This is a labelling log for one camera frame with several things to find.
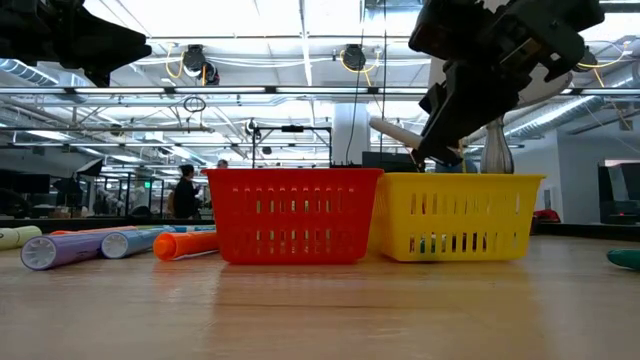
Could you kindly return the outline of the purple highlighter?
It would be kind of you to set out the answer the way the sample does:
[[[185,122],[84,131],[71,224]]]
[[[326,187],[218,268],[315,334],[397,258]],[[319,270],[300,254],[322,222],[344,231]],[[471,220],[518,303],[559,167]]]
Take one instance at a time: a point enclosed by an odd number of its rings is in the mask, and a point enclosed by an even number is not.
[[[28,240],[22,247],[22,263],[34,271],[93,259],[100,255],[107,233],[72,233],[42,235]]]

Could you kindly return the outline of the red plastic basket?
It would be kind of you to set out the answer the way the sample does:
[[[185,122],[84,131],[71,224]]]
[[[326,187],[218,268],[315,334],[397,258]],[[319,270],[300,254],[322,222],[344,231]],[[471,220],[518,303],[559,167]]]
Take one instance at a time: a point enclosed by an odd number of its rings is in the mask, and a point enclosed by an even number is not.
[[[376,168],[206,169],[231,264],[349,264],[367,252]]]

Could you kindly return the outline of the black cabinet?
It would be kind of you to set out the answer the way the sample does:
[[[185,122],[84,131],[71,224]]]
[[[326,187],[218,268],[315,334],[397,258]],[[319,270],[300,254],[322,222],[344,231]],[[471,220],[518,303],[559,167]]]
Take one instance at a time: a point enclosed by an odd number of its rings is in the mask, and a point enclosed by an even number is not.
[[[640,163],[598,166],[600,222],[640,224]]]

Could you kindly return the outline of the blue highlighter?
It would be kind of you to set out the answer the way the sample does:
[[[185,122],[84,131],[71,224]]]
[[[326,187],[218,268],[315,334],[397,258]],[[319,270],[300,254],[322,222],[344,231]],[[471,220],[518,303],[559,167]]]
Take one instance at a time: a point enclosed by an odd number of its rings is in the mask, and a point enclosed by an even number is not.
[[[109,233],[101,242],[102,255],[108,259],[122,259],[149,251],[161,230],[128,230]]]

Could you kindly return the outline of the orange highlighter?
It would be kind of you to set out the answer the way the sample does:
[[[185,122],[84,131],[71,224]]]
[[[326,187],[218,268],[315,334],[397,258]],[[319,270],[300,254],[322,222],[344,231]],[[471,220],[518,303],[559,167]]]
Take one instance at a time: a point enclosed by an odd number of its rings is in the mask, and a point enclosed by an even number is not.
[[[185,256],[218,251],[219,241],[215,231],[165,232],[155,238],[152,250],[159,260],[173,261]]]
[[[135,226],[121,226],[121,227],[107,227],[107,228],[95,228],[95,229],[85,229],[85,230],[56,230],[51,232],[49,235],[69,235],[69,234],[79,234],[79,233],[109,233],[115,231],[128,231],[128,230],[138,230]]]

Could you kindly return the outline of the black capped whiteboard marker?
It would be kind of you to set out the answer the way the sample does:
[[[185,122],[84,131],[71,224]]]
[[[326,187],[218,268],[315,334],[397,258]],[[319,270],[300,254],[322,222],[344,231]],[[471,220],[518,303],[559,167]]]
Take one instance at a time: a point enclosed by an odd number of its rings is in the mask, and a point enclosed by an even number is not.
[[[381,134],[387,135],[407,147],[412,149],[418,149],[420,147],[422,137],[414,132],[405,130],[381,119],[371,119],[369,125]]]

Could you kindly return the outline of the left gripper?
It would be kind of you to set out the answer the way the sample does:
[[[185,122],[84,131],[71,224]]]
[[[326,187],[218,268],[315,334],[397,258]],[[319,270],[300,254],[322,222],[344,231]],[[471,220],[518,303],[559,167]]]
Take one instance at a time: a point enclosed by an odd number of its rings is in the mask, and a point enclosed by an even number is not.
[[[146,36],[94,16],[85,0],[0,0],[0,57],[35,66],[57,62],[81,69],[97,86],[110,83],[110,71],[151,54]],[[77,46],[82,39],[105,40],[121,48],[95,54]]]

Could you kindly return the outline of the green capped whiteboard marker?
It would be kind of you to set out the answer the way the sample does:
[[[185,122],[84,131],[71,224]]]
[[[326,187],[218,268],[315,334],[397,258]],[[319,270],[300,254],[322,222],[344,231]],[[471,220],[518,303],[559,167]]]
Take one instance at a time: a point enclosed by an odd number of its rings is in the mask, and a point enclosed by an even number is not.
[[[640,250],[614,249],[607,253],[607,259],[619,267],[640,271]]]

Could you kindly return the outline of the light green highlighter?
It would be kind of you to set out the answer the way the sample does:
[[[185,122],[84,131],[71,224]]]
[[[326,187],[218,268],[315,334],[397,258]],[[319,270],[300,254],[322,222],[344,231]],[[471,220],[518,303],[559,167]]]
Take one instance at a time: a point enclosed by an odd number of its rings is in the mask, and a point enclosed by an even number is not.
[[[21,248],[28,240],[42,235],[37,226],[0,228],[0,251]]]

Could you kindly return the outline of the black gantry frame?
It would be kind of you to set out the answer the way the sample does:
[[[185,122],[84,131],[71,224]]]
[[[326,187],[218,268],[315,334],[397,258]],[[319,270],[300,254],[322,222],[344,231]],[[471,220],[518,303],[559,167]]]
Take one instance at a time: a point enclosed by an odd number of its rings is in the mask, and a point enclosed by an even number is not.
[[[253,124],[251,167],[330,167],[333,160],[333,133],[329,126]],[[304,150],[298,158],[274,155],[275,150]]]

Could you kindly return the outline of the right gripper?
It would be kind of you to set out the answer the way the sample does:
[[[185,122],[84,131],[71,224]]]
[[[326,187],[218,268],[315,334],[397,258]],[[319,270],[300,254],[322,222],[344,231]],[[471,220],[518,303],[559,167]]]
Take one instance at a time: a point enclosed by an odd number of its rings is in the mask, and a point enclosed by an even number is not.
[[[408,46],[447,62],[419,106],[428,114],[421,160],[459,163],[459,140],[516,107],[537,65],[550,82],[588,52],[580,33],[602,23],[599,0],[424,0]]]

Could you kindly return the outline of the yellow plastic basket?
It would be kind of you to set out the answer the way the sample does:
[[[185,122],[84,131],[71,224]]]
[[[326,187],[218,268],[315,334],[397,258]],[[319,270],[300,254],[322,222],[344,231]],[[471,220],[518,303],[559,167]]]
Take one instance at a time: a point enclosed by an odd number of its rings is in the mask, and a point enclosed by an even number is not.
[[[522,258],[543,179],[386,173],[376,189],[368,249],[400,262]]]

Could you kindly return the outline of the table lamp white shade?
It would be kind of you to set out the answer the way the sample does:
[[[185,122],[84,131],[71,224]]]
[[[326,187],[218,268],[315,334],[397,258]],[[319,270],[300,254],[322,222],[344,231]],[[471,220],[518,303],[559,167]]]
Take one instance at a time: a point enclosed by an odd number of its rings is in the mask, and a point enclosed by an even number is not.
[[[473,161],[480,173],[514,173],[512,153],[503,133],[505,123],[510,123],[541,107],[546,101],[568,88],[573,80],[573,74],[568,72],[555,80],[545,82],[546,73],[547,70],[542,65],[538,65],[531,74],[532,82],[519,92],[519,102],[513,110],[460,140],[462,149],[456,150],[456,153],[462,161]]]

